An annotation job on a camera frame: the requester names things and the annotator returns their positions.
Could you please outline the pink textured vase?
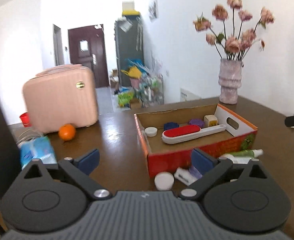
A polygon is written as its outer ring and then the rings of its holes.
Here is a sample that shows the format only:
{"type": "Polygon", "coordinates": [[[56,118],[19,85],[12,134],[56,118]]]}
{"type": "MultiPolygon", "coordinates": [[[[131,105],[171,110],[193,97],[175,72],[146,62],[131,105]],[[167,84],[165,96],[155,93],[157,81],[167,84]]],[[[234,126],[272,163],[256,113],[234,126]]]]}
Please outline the pink textured vase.
{"type": "Polygon", "coordinates": [[[221,86],[219,101],[227,105],[236,105],[238,89],[242,86],[242,62],[221,59],[218,84],[221,86]]]}

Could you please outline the cluttered shelf with bags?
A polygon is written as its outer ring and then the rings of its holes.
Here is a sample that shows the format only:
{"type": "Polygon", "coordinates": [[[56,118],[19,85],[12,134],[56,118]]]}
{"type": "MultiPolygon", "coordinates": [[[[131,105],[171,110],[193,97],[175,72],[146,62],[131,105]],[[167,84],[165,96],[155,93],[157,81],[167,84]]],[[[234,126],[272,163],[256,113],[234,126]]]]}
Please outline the cluttered shelf with bags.
{"type": "Polygon", "coordinates": [[[161,63],[154,60],[150,67],[139,59],[128,59],[128,66],[120,71],[130,84],[119,86],[114,92],[120,108],[147,108],[164,104],[164,79],[160,73],[161,63]]]}

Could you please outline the dark blue gear-shaped lid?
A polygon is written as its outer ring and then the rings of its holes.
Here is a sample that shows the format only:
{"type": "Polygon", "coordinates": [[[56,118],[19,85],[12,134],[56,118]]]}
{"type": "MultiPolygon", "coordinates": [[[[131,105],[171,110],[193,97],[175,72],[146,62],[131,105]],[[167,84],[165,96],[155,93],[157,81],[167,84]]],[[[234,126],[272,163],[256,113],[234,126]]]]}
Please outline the dark blue gear-shaped lid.
{"type": "Polygon", "coordinates": [[[169,129],[174,129],[174,128],[178,128],[179,124],[176,122],[167,122],[164,124],[163,126],[163,130],[167,131],[169,129]]]}

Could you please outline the dried pink flowers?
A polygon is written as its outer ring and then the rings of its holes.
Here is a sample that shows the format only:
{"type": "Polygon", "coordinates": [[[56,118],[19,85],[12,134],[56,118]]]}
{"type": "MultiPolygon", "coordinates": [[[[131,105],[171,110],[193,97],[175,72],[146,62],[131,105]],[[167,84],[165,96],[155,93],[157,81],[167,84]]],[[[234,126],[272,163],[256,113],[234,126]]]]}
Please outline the dried pink flowers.
{"type": "Polygon", "coordinates": [[[213,23],[204,15],[200,15],[193,21],[195,31],[205,31],[205,40],[211,47],[215,47],[220,59],[228,61],[243,61],[251,47],[257,42],[260,49],[264,50],[264,40],[257,37],[258,27],[266,29],[266,26],[275,22],[274,14],[263,7],[259,19],[252,28],[245,29],[244,24],[253,19],[253,14],[243,8],[242,0],[226,0],[227,7],[221,4],[215,5],[211,16],[222,24],[220,31],[214,31],[213,23]]]}

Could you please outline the small white cap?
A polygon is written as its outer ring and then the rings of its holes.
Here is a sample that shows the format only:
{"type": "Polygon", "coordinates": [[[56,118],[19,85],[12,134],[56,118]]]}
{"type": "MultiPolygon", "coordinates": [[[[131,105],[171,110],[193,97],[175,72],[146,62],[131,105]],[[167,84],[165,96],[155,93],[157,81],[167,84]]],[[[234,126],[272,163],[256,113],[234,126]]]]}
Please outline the small white cap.
{"type": "Polygon", "coordinates": [[[157,135],[158,129],[156,127],[147,127],[144,129],[144,132],[148,137],[155,137],[157,135]]]}

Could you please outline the red bucket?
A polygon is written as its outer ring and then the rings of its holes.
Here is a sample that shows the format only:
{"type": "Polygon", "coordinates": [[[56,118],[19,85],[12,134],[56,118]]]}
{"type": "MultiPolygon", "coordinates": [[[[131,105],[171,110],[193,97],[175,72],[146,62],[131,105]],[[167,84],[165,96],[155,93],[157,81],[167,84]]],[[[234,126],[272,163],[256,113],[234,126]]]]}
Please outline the red bucket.
{"type": "Polygon", "coordinates": [[[24,127],[31,127],[30,118],[27,112],[20,115],[20,120],[24,127]]]}

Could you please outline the blue tissue pack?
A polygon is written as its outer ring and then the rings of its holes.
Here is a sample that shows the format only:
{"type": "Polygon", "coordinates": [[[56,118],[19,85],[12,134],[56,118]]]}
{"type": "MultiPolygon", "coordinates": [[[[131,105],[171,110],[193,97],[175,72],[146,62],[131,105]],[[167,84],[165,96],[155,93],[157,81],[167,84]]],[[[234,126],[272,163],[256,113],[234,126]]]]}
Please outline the blue tissue pack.
{"type": "Polygon", "coordinates": [[[56,156],[48,137],[37,137],[22,141],[18,144],[20,149],[20,163],[24,169],[33,159],[40,159],[44,164],[56,164],[56,156]]]}

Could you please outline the green spray bottle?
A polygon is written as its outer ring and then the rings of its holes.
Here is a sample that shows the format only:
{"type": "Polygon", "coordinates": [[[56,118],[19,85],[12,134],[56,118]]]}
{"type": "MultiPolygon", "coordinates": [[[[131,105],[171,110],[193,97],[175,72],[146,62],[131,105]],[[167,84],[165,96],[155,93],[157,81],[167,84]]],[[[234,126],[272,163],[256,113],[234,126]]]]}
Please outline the green spray bottle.
{"type": "Polygon", "coordinates": [[[259,156],[264,154],[262,149],[259,150],[243,150],[238,152],[230,152],[230,155],[234,157],[250,157],[250,158],[258,158],[259,156]]]}

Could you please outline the purple gear-shaped lid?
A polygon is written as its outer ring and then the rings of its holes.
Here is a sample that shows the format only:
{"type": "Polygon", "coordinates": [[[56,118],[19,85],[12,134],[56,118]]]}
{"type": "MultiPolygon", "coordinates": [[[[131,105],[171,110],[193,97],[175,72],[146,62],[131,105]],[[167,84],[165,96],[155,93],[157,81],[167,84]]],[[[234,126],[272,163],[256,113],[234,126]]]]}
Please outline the purple gear-shaped lid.
{"type": "Polygon", "coordinates": [[[191,119],[189,121],[189,125],[197,125],[200,128],[204,128],[205,127],[205,123],[202,119],[191,119]]]}

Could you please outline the large white plastic jar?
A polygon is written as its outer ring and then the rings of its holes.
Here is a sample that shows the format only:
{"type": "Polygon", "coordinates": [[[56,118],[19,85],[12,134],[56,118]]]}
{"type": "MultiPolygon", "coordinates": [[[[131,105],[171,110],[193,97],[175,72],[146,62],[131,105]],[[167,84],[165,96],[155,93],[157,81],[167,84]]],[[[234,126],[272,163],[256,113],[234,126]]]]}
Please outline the large white plastic jar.
{"type": "Polygon", "coordinates": [[[235,157],[231,154],[224,154],[219,157],[219,160],[223,160],[223,159],[229,159],[234,164],[248,164],[251,160],[259,161],[259,159],[253,158],[253,157],[235,157]]]}

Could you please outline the wall picture frame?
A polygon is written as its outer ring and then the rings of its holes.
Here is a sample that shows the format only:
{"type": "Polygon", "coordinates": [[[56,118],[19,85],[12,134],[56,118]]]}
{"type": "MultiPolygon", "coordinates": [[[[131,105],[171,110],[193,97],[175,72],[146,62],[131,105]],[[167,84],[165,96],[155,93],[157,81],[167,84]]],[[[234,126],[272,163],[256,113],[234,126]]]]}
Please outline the wall picture frame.
{"type": "Polygon", "coordinates": [[[153,0],[148,6],[148,16],[151,22],[158,18],[158,1],[153,0]]]}

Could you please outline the red cardboard pumpkin box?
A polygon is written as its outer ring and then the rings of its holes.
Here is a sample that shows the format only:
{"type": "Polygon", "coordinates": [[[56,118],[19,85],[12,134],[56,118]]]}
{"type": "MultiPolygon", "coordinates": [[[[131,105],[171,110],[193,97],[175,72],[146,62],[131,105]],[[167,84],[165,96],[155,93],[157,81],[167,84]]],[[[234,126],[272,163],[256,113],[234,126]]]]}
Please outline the red cardboard pumpkin box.
{"type": "Polygon", "coordinates": [[[191,151],[214,158],[250,149],[258,128],[221,104],[135,114],[148,175],[191,165],[191,151]]]}

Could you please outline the dark brown door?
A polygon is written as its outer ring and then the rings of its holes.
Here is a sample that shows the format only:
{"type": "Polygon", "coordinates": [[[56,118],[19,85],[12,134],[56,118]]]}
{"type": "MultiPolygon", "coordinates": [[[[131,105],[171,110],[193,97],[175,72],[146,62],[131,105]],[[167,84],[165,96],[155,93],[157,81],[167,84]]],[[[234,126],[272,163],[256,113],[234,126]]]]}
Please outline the dark brown door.
{"type": "Polygon", "coordinates": [[[97,24],[69,29],[68,41],[71,63],[90,68],[97,88],[108,87],[104,26],[97,24]]]}

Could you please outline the red white lint brush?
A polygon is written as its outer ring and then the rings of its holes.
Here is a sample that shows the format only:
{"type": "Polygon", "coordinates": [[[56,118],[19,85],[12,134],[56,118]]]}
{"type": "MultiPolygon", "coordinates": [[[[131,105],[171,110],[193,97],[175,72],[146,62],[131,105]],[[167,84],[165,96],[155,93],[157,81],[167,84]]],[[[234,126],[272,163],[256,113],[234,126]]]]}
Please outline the red white lint brush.
{"type": "Polygon", "coordinates": [[[181,142],[224,132],[226,128],[227,127],[225,125],[217,125],[207,128],[200,128],[197,125],[186,125],[164,131],[162,133],[161,139],[164,143],[169,145],[179,144],[181,142]]]}

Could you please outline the white round jar lid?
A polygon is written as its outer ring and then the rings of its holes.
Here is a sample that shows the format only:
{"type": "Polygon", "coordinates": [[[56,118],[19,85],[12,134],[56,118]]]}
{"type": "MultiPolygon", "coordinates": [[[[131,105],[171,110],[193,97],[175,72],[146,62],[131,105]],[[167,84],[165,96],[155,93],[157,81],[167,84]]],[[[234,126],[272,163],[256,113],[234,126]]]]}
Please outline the white round jar lid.
{"type": "Polygon", "coordinates": [[[169,172],[160,172],[155,176],[154,184],[158,191],[169,191],[174,184],[174,176],[169,172]]]}

